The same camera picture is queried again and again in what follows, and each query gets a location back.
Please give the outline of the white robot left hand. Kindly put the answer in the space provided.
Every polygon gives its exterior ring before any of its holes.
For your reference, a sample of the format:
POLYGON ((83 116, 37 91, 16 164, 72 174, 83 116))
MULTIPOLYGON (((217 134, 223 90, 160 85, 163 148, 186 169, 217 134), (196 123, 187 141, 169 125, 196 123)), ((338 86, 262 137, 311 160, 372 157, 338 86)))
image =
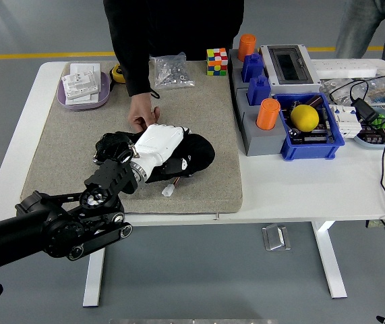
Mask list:
POLYGON ((155 167, 166 162, 179 146, 189 128, 164 124, 152 124, 134 144, 137 157, 131 159, 131 168, 136 170, 143 180, 149 180, 155 167))

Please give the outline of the person's right hand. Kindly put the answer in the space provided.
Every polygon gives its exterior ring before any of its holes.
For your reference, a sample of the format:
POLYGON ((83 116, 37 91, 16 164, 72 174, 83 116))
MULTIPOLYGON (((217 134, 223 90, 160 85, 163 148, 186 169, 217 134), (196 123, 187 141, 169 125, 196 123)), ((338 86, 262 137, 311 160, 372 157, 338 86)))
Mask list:
POLYGON ((149 92, 136 94, 131 97, 128 122, 136 132, 142 132, 148 126, 158 122, 160 108, 152 108, 151 94, 149 92))

